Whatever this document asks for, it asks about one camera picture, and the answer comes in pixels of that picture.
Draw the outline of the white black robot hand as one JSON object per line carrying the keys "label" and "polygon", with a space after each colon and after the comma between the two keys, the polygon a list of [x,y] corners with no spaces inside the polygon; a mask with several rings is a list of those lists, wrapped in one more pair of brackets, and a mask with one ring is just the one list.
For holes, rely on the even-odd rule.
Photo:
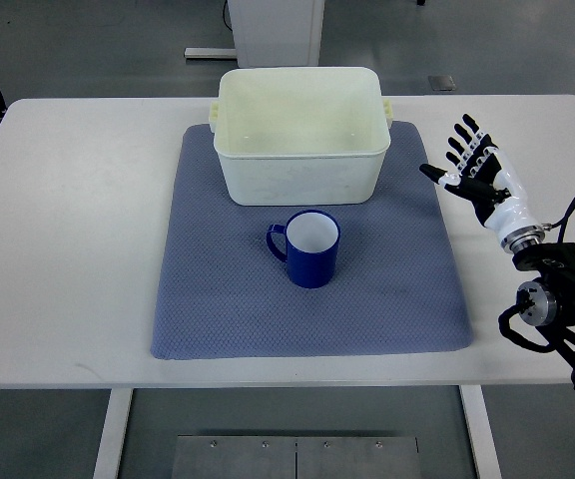
{"label": "white black robot hand", "polygon": [[451,194],[471,202],[485,228],[496,234],[500,246],[517,253],[545,238],[543,225],[528,208],[528,196],[513,165],[469,115],[454,125],[448,139],[447,160],[454,172],[423,164],[420,171]]}

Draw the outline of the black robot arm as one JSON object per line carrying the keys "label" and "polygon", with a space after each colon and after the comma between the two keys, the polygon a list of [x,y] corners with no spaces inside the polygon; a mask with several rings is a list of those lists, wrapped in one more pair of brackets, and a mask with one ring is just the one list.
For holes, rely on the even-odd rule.
{"label": "black robot arm", "polygon": [[539,276],[522,283],[515,303],[498,318],[502,336],[537,353],[558,353],[571,366],[575,390],[575,243],[530,245],[512,259]]}

